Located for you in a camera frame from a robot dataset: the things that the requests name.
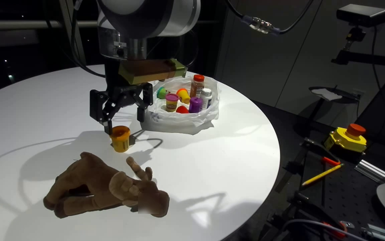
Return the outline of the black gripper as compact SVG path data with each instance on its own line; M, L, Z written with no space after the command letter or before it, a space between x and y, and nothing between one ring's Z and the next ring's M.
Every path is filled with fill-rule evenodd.
M154 105L153 86L150 83L130 84L120 75L121 62L105 60L106 83L105 91L90 91L90 117L105 127L105 133L113 134L113 118L126 106L137 105L137 119L145 121L145 111Z

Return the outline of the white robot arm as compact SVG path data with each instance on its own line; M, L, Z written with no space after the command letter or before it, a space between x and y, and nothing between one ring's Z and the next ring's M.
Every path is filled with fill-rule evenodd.
M186 35L201 15L201 0L97 0L101 11L101 52L106 58L105 91L90 92L90 117L113 134L113 118L137 105L137 119L154 103L153 80L185 76L176 58L149 59L148 40Z

